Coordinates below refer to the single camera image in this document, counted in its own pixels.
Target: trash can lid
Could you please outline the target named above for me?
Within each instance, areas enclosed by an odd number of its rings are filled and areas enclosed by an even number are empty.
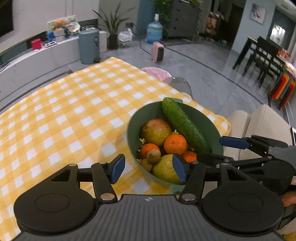
[[[82,31],[78,32],[78,35],[79,35],[79,37],[86,37],[86,36],[91,36],[97,32],[99,32],[98,29],[82,30]]]

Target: cucumber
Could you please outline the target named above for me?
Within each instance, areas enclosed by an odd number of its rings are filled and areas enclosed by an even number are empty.
[[[163,99],[162,108],[173,127],[179,134],[185,137],[195,151],[212,152],[211,147],[196,125],[174,100],[165,97]]]

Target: red box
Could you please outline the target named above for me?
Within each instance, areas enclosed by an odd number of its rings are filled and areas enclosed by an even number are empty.
[[[41,39],[32,40],[31,45],[32,45],[33,50],[41,49],[41,43],[42,43]]]

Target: television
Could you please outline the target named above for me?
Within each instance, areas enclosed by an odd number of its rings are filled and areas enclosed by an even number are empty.
[[[12,0],[0,0],[0,37],[12,30]]]

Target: electrical outlet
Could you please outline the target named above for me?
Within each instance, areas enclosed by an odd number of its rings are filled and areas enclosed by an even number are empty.
[[[126,28],[132,28],[133,27],[133,23],[126,23]]]

